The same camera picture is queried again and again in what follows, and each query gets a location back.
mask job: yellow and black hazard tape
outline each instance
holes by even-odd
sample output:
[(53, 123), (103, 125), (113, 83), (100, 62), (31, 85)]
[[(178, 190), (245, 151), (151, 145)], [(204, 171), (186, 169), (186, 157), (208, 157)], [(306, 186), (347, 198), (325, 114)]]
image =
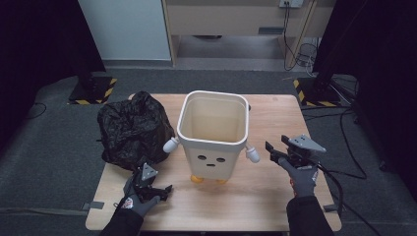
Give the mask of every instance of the yellow and black hazard tape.
[(102, 99), (97, 100), (70, 100), (68, 104), (80, 104), (80, 105), (90, 105), (90, 104), (102, 104), (107, 102), (108, 97), (113, 92), (113, 88), (117, 82), (117, 79), (111, 79), (110, 84), (107, 87), (107, 90), (104, 94), (104, 97)]
[(294, 80), (295, 90), (297, 91), (298, 97), (300, 98), (301, 105), (308, 106), (341, 106), (340, 102), (334, 101), (308, 101), (304, 95), (304, 92), (301, 90), (300, 83), (298, 80)]

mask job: power outlet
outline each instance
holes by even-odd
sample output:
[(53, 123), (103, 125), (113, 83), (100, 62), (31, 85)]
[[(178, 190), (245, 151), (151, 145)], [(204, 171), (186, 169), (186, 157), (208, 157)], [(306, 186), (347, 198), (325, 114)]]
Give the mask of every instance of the power outlet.
[(288, 5), (290, 8), (301, 8), (304, 0), (279, 0), (279, 7), (286, 8)]

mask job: black plastic bag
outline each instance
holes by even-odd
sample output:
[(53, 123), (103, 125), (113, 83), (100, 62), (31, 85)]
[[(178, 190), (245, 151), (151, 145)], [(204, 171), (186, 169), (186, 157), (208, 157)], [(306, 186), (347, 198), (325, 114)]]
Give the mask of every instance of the black plastic bag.
[(132, 100), (105, 104), (97, 122), (104, 146), (101, 158), (127, 170), (165, 160), (169, 153), (163, 146), (175, 137), (162, 104), (145, 91)]

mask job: white plastic bin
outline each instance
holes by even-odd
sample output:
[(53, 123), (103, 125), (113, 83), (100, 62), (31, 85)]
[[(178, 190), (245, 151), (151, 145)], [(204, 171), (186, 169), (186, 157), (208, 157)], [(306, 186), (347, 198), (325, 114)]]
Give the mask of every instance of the white plastic bin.
[(233, 93), (196, 90), (184, 101), (177, 132), (197, 179), (226, 181), (248, 138), (249, 103)]

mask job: white wall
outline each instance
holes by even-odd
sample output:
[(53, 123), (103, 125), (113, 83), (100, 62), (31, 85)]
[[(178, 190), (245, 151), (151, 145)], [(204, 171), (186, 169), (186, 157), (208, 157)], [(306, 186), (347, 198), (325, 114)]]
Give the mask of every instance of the white wall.
[(79, 0), (103, 60), (171, 60), (160, 0)]

